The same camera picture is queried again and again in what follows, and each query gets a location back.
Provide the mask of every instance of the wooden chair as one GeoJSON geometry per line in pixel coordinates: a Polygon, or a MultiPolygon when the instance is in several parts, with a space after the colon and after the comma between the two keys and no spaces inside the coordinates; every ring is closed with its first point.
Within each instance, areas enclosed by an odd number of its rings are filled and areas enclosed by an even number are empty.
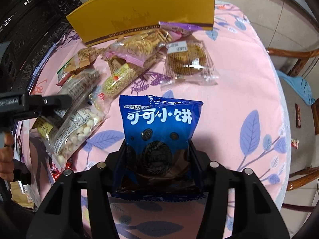
{"type": "Polygon", "coordinates": [[[289,76],[297,76],[311,57],[319,56],[319,48],[309,52],[297,52],[276,48],[267,48],[267,52],[270,56],[298,58],[297,63],[288,72],[289,76]]]}
{"type": "MultiPolygon", "coordinates": [[[[297,76],[300,71],[303,69],[305,64],[308,60],[312,57],[319,56],[319,49],[309,51],[309,52],[296,52],[296,51],[288,51],[283,49],[276,49],[276,48],[267,48],[267,52],[269,55],[273,56],[280,56],[280,57],[288,57],[288,58],[297,58],[298,61],[293,66],[293,68],[288,72],[287,75],[289,76],[297,76]]],[[[319,99],[311,106],[312,114],[314,117],[314,124],[315,124],[315,134],[319,134],[319,99]]],[[[300,188],[307,183],[310,183],[313,180],[319,178],[319,167],[314,168],[306,168],[302,171],[293,173],[289,176],[289,178],[294,177],[296,175],[305,175],[301,178],[288,182],[287,191],[291,191],[297,188],[300,188]]],[[[308,207],[308,206],[297,206],[297,205],[290,205],[290,204],[283,204],[283,208],[302,211],[302,212],[312,212],[315,207],[308,207]]]]}

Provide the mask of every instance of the human hand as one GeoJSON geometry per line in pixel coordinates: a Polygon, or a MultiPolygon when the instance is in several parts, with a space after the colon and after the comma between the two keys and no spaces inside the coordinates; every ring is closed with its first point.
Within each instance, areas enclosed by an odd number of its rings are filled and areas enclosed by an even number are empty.
{"type": "Polygon", "coordinates": [[[5,147],[0,148],[0,177],[5,181],[13,181],[13,136],[11,133],[6,133],[4,136],[5,147]]]}

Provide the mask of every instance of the yellow box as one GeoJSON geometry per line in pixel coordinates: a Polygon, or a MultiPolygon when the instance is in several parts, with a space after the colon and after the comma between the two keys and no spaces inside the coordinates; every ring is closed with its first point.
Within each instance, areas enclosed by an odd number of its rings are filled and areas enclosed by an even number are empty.
{"type": "Polygon", "coordinates": [[[215,0],[89,0],[66,18],[87,46],[157,28],[159,21],[212,29],[215,0]]]}

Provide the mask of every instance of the wrapped pastry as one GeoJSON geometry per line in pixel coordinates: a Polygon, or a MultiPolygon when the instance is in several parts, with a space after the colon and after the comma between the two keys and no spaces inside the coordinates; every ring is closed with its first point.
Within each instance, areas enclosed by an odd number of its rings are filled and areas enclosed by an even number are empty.
{"type": "Polygon", "coordinates": [[[181,34],[154,28],[115,42],[106,51],[125,59],[128,63],[143,67],[146,60],[162,47],[180,38],[181,34]]]}
{"type": "Polygon", "coordinates": [[[179,41],[169,44],[167,46],[164,74],[171,79],[162,82],[162,86],[176,81],[215,84],[212,80],[219,78],[204,42],[199,40],[179,41]]]}
{"type": "Polygon", "coordinates": [[[57,72],[58,83],[56,85],[62,86],[70,76],[78,74],[85,67],[90,65],[94,60],[96,60],[99,51],[100,49],[94,47],[80,49],[75,56],[73,56],[59,69],[57,72]]]}
{"type": "Polygon", "coordinates": [[[47,151],[58,170],[63,171],[67,160],[104,119],[104,114],[92,105],[76,110],[62,129],[57,129],[42,118],[37,118],[33,128],[43,137],[47,151]]]}
{"type": "Polygon", "coordinates": [[[96,90],[90,94],[90,99],[94,103],[95,107],[100,111],[105,111],[109,108],[110,102],[121,93],[128,85],[130,85],[136,78],[147,71],[156,61],[157,54],[149,57],[144,63],[143,67],[139,67],[132,63],[126,63],[121,61],[121,58],[106,53],[106,58],[111,69],[112,75],[108,77],[101,86],[98,86],[96,90]],[[124,63],[121,67],[118,67],[118,62],[124,63]]]}
{"type": "Polygon", "coordinates": [[[66,110],[54,110],[54,115],[43,118],[57,129],[64,128],[73,113],[91,93],[99,80],[100,73],[95,69],[85,69],[74,76],[57,93],[57,95],[69,95],[72,99],[71,107],[66,110]]]}

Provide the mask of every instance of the table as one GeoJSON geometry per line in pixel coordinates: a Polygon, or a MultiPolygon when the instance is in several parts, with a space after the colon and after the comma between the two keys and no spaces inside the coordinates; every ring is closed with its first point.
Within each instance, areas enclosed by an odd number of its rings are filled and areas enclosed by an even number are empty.
{"type": "MultiPolygon", "coordinates": [[[[280,208],[285,195],[290,167],[290,126],[287,106],[274,66],[249,20],[229,3],[215,5],[215,27],[198,31],[215,67],[220,73],[218,85],[183,84],[162,91],[160,80],[164,62],[153,66],[122,94],[155,95],[203,101],[202,113],[192,141],[211,160],[228,169],[254,170],[280,208]]],[[[105,47],[110,42],[99,44],[105,47]]],[[[80,48],[85,47],[72,31],[56,47],[32,93],[49,95],[56,91],[56,72],[80,48]]],[[[97,69],[107,69],[97,58],[97,69]]],[[[109,118],[98,133],[90,137],[73,157],[74,171],[82,171],[108,153],[117,151],[124,138],[119,98],[111,105],[109,118]]],[[[37,202],[52,184],[48,178],[46,153],[39,136],[29,132],[34,120],[25,121],[21,140],[26,165],[32,170],[32,193],[37,202]]],[[[112,214],[120,238],[195,238],[204,213],[205,199],[191,202],[123,201],[110,198],[112,214]]],[[[229,191],[224,237],[231,235],[234,215],[234,190],[229,191]]],[[[88,224],[87,198],[82,197],[84,220],[88,224]]]]}

